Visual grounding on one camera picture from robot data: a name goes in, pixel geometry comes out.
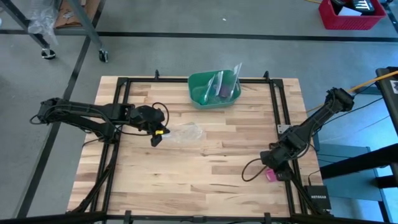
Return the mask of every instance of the green bowl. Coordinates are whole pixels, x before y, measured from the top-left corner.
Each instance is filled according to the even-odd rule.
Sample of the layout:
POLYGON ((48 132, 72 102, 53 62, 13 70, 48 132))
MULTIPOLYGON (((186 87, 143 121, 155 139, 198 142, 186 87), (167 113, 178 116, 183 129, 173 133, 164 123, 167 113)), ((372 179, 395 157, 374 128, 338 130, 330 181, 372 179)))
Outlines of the green bowl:
MULTIPOLYGON (((231 70, 223 70, 223 80, 226 78, 225 76, 233 75, 233 71, 231 70)), ((207 85, 208 82, 210 81, 211 78, 213 78, 214 75, 216 75, 220 71, 215 71, 215 72, 205 72, 205 73, 195 73, 188 78, 188 88, 189 88, 189 95, 192 100, 192 105, 199 110, 205 110, 205 109, 214 109, 214 108, 222 108, 222 107, 227 107, 231 106, 235 103, 235 101, 239 98, 241 95, 241 85, 238 80, 238 84, 235 85, 235 90, 234 93, 231 97, 231 99, 228 102, 215 102, 209 100, 207 105, 201 105, 200 101, 201 98, 203 97, 204 92, 207 90, 207 85)))

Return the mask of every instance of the wooden table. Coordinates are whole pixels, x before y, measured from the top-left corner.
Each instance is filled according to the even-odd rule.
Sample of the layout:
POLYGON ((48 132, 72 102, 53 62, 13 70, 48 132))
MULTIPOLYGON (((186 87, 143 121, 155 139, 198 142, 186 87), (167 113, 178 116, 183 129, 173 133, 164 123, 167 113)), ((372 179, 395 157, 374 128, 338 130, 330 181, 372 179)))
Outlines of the wooden table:
MULTIPOLYGON (((102 77, 95 104, 112 103, 117 79, 102 77)), ((291 122, 300 124, 307 115, 299 81, 283 81, 291 122)), ((131 210, 134 215, 262 217, 269 212, 272 217, 290 216, 284 182, 269 182, 265 175, 251 182, 241 179, 243 167, 268 149, 270 142, 277 141, 269 85, 242 84, 241 97, 233 106, 199 111, 190 103, 186 83, 132 84, 128 103, 140 106, 157 101, 170 110, 171 130, 194 122, 204 130, 203 136, 199 141, 180 143, 166 139, 151 147, 150 137, 122 135, 108 214, 124 215, 125 210, 131 210)), ((283 119, 282 108, 279 111, 283 119)), ((136 131, 130 127, 123 130, 136 131)), ((94 138, 88 134, 86 141, 94 138)), ((94 186, 102 145, 94 142, 83 148, 69 210, 94 186)), ((312 148, 299 164, 304 183, 319 169, 312 148)), ((254 163, 246 178, 262 167, 260 161, 254 163)), ((322 184, 319 172, 311 178, 314 184, 322 184)), ((102 206, 103 192, 97 210, 102 206)), ((293 192, 299 212, 295 187, 293 192)))

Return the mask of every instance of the cardboard box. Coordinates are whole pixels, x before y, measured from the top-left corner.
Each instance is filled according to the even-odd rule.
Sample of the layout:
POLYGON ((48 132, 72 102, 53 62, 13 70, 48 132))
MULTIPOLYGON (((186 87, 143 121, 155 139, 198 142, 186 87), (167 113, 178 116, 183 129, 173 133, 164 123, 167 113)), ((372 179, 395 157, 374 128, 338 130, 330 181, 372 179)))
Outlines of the cardboard box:
MULTIPOLYGON (((84 8, 88 18, 93 20, 95 12, 101 0, 82 0, 81 6, 84 8)), ((62 27, 81 27, 80 21, 74 15, 72 8, 67 0, 62 0, 57 20, 55 21, 54 28, 62 27)))

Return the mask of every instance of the gray floor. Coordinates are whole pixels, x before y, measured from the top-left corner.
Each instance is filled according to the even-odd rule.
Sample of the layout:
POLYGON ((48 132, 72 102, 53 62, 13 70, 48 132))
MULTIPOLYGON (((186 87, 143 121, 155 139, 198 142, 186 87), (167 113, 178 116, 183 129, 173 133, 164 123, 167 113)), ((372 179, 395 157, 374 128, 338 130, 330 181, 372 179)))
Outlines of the gray floor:
MULTIPOLYGON (((24 1, 13 1, 23 12, 24 1)), ((98 30, 134 32, 212 32, 234 34, 330 35, 397 37, 388 18, 369 31, 325 30, 317 4, 302 0, 120 0, 108 1, 98 30)), ((393 11, 398 6, 391 4, 393 11)), ((18 29, 3 12, 0 29, 18 29)), ((26 35, 0 35, 0 218, 14 214, 32 173, 48 127, 30 125, 39 102, 62 95, 84 37, 57 37, 53 49, 58 59, 42 60, 40 48, 26 35)), ((103 75, 187 76, 195 72, 232 68, 242 62, 241 76, 299 78, 305 106, 312 108, 325 98, 327 89, 350 88, 375 76, 375 69, 394 66, 398 44, 298 42, 276 40, 173 39, 103 37, 110 52, 109 63, 98 60, 91 44, 71 100, 93 103, 103 75)), ((364 105, 375 96, 359 96, 364 105)), ((325 126, 320 140, 327 143, 369 146, 378 149, 397 142, 391 121, 385 119, 364 131, 361 128, 387 116, 382 101, 325 126), (364 115, 371 114, 369 120, 364 115)), ((29 215, 63 213, 80 157, 84 133, 62 125, 36 193, 29 215)), ((388 169, 379 170, 387 175, 388 169)), ((397 189, 386 191, 396 194, 397 189)), ((398 211, 398 198, 387 202, 398 211)), ((339 217, 381 220, 377 202, 333 198, 339 217)))

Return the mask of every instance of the red bin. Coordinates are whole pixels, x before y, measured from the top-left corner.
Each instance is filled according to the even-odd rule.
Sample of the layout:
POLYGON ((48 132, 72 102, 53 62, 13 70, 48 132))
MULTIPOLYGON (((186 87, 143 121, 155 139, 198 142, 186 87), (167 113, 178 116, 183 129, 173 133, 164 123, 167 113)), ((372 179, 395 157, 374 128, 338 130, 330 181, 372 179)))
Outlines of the red bin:
POLYGON ((368 30, 386 16, 379 0, 371 0, 375 9, 373 16, 337 16, 330 0, 323 0, 319 13, 326 29, 332 30, 368 30))

